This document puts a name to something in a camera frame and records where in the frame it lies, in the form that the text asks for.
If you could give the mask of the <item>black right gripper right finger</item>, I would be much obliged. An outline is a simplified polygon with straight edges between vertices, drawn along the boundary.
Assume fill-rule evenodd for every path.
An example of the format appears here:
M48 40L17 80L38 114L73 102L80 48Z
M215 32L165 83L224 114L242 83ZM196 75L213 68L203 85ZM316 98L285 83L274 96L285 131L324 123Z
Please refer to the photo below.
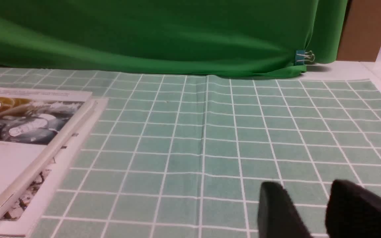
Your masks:
M325 227L330 238L381 238L381 197L349 180L334 180Z

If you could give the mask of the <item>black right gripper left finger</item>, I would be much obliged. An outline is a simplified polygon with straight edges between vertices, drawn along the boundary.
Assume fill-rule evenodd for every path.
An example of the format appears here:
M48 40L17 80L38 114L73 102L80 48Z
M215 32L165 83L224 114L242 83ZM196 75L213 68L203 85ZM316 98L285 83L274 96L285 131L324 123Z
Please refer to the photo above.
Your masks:
M277 182L262 182L257 214L260 238L311 238L287 191Z

